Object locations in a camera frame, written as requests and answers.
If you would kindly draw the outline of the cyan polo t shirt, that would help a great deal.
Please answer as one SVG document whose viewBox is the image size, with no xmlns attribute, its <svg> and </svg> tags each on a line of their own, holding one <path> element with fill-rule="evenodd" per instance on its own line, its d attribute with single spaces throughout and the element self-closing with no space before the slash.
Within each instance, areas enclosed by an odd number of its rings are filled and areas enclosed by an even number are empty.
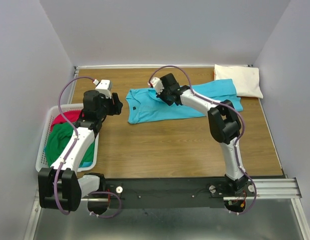
<svg viewBox="0 0 310 240">
<path fill-rule="evenodd" d="M 243 111 L 240 98 L 237 96 L 235 85 L 231 79 L 211 81 L 194 85 L 193 89 L 208 98 L 216 101 L 230 100 L 233 107 Z M 204 114 L 184 105 L 167 105 L 156 96 L 152 88 L 140 88 L 129 90 L 126 101 L 129 105 L 128 123 L 139 124 L 164 120 L 178 120 L 200 118 Z"/>
</svg>

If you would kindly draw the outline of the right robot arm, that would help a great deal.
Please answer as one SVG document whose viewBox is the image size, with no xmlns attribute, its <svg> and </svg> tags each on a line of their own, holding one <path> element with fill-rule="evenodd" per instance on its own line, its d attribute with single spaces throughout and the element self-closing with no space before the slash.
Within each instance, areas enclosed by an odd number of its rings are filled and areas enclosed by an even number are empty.
<svg viewBox="0 0 310 240">
<path fill-rule="evenodd" d="M 161 78 L 151 78 L 149 86 L 154 88 L 157 97 L 169 106 L 187 106 L 207 116 L 210 134 L 220 143 L 224 157 L 225 191 L 231 196 L 242 192 L 249 181 L 239 148 L 244 125 L 240 122 L 242 116 L 232 102 L 213 100 L 199 94 L 191 86 L 180 86 L 171 73 Z"/>
</svg>

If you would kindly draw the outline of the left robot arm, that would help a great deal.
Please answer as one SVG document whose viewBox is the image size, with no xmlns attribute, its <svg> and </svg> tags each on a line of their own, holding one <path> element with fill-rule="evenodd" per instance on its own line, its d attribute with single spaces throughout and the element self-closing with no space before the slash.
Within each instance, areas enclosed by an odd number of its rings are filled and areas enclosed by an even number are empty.
<svg viewBox="0 0 310 240">
<path fill-rule="evenodd" d="M 99 134 L 107 116 L 119 115 L 123 104 L 118 94 L 89 90 L 84 93 L 83 109 L 77 121 L 71 124 L 73 134 L 69 143 L 50 167 L 38 174 L 40 206 L 56 209 L 68 215 L 78 209 L 86 195 L 99 198 L 106 190 L 105 178 L 100 173 L 77 177 L 79 165 Z"/>
</svg>

